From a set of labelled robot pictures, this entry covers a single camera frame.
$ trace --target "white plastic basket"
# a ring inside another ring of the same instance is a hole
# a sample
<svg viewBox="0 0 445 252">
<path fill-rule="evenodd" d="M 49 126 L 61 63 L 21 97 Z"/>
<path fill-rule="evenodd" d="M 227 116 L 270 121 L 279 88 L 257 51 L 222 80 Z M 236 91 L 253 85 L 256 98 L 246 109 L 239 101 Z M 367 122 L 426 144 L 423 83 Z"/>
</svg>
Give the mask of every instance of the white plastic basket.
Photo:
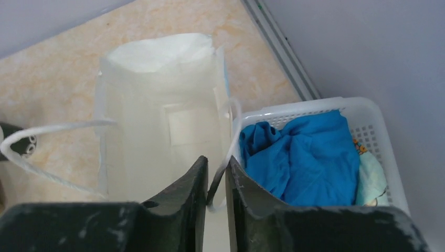
<svg viewBox="0 0 445 252">
<path fill-rule="evenodd" d="M 261 121 L 281 130 L 289 121 L 311 114 L 340 110 L 347 118 L 353 138 L 357 139 L 381 163 L 388 183 L 391 206 L 409 215 L 405 192 L 380 108 L 366 98 L 328 98 L 263 108 L 242 114 L 242 128 Z"/>
</svg>

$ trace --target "black plastic object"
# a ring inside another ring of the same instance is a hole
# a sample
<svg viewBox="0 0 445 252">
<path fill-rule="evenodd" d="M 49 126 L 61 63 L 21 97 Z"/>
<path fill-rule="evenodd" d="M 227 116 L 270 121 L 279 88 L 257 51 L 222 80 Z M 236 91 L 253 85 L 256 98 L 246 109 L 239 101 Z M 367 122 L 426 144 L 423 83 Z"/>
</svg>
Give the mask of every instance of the black plastic object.
<svg viewBox="0 0 445 252">
<path fill-rule="evenodd" d="M 0 218 L 0 251 L 202 251 L 207 176 L 201 156 L 142 204 L 17 205 Z"/>
<path fill-rule="evenodd" d="M 231 251 L 429 251 L 411 219 L 392 207 L 291 207 L 232 157 L 226 170 Z"/>
</svg>

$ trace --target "light blue fabric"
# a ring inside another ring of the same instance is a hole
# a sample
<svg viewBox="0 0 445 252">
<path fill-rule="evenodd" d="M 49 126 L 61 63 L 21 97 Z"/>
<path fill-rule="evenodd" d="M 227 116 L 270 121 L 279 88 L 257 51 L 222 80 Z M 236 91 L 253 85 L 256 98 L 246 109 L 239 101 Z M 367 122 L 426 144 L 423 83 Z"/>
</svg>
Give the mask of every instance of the light blue fabric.
<svg viewBox="0 0 445 252">
<path fill-rule="evenodd" d="M 355 202 L 359 157 L 338 110 L 299 117 L 281 131 L 267 122 L 240 135 L 246 172 L 293 206 L 349 206 Z"/>
<path fill-rule="evenodd" d="M 389 206 L 386 194 L 386 177 L 378 160 L 358 141 L 354 142 L 359 153 L 359 183 L 356 205 Z"/>
</svg>

